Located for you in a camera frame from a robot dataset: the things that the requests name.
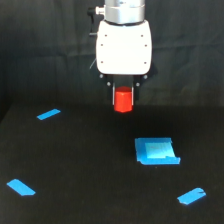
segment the black table surface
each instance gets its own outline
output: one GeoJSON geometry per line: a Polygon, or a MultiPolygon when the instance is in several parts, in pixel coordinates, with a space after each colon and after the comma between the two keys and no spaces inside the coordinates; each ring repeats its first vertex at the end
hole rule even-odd
{"type": "Polygon", "coordinates": [[[0,223],[221,224],[223,161],[223,108],[14,104],[0,124],[0,223]],[[180,165],[137,162],[140,137],[170,137],[180,165]],[[20,196],[13,179],[36,194],[20,196]],[[179,203],[197,187],[206,197],[179,203]]]}

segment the blue paper strip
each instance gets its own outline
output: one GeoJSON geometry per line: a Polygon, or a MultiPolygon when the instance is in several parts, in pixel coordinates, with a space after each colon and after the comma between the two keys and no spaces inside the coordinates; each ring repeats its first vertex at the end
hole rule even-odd
{"type": "Polygon", "coordinates": [[[14,179],[14,180],[10,181],[9,183],[7,183],[7,185],[10,188],[12,188],[14,191],[19,193],[21,196],[34,195],[36,193],[35,191],[30,189],[24,183],[22,183],[21,181],[19,181],[17,179],[14,179]]]}
{"type": "Polygon", "coordinates": [[[201,188],[195,188],[192,191],[189,191],[188,193],[178,197],[177,199],[179,200],[180,203],[189,205],[190,203],[204,197],[206,193],[204,192],[203,189],[201,188]]]}
{"type": "Polygon", "coordinates": [[[48,112],[46,112],[46,113],[44,113],[44,114],[41,114],[41,115],[37,116],[37,118],[38,118],[39,120],[44,120],[44,119],[46,119],[46,118],[48,118],[48,117],[51,117],[51,116],[53,116],[53,115],[55,115],[55,114],[58,114],[58,113],[60,113],[60,112],[61,112],[60,110],[53,109],[53,110],[51,110],[51,111],[48,111],[48,112]]]}
{"type": "Polygon", "coordinates": [[[180,164],[180,158],[175,157],[173,148],[171,145],[171,138],[139,138],[135,139],[135,148],[137,161],[143,165],[168,165],[168,164],[180,164]],[[164,150],[160,151],[157,155],[148,156],[147,144],[153,145],[154,143],[166,143],[164,150]]]}

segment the black background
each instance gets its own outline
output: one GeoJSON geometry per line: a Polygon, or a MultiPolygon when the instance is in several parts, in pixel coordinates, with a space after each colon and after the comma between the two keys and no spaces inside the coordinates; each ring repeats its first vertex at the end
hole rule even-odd
{"type": "Polygon", "coordinates": [[[0,116],[11,108],[0,126],[0,223],[222,223],[222,3],[146,0],[158,72],[134,111],[117,114],[89,71],[86,12],[103,0],[1,0],[0,116]],[[62,113],[36,119],[52,108],[62,113]],[[138,137],[171,137],[181,165],[137,163],[138,137]],[[36,195],[9,189],[15,178],[36,195]],[[207,197],[181,205],[196,187],[207,197]]]}

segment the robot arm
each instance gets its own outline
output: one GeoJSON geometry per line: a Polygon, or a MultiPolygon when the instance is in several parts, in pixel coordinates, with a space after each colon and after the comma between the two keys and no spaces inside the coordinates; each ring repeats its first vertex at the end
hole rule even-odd
{"type": "Polygon", "coordinates": [[[90,14],[104,15],[96,35],[100,77],[107,79],[115,111],[131,111],[141,80],[147,78],[151,67],[152,39],[145,20],[145,0],[105,0],[103,8],[89,8],[90,14]]]}

